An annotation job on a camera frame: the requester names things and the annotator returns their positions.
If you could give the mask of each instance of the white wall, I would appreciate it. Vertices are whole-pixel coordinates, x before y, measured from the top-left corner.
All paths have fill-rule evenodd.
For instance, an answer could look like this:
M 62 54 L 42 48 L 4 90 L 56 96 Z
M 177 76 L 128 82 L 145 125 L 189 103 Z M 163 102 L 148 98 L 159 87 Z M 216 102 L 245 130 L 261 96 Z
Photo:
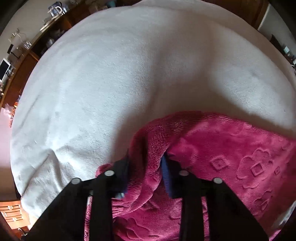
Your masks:
M 271 39 L 271 35 L 273 34 L 281 45 L 287 45 L 291 52 L 296 55 L 296 40 L 284 20 L 271 4 L 268 6 L 265 18 L 258 31 L 268 40 Z
M 8 39 L 17 28 L 27 35 L 29 41 L 35 37 L 43 26 L 42 21 L 49 16 L 48 7 L 55 2 L 56 0 L 29 0 L 15 13 L 0 36 L 0 59 L 8 56 Z M 13 41 L 14 45 L 20 43 L 18 37 Z
M 0 201 L 15 200 L 15 187 L 10 168 L 10 137 L 9 118 L 0 111 Z

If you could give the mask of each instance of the white blanket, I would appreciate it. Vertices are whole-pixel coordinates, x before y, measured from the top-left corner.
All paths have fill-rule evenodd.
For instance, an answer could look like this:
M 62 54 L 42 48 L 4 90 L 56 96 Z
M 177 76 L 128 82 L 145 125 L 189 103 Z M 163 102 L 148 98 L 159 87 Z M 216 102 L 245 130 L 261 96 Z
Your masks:
M 39 217 L 68 182 L 123 157 L 147 122 L 219 112 L 296 133 L 287 60 L 241 18 L 203 1 L 147 0 L 93 14 L 40 59 L 12 125 L 22 205 Z

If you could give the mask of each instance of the pink blanket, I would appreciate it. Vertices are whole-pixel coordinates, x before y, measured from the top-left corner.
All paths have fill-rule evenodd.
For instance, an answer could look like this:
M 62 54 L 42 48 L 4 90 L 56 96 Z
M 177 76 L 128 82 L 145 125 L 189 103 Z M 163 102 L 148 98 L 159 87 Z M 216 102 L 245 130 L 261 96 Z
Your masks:
M 296 200 L 295 140 L 222 115 L 180 112 L 154 120 L 134 135 L 128 192 L 112 202 L 116 240 L 178 239 L 181 199 L 170 199 L 161 181 L 164 152 L 198 178 L 221 177 L 269 235 L 273 222 Z

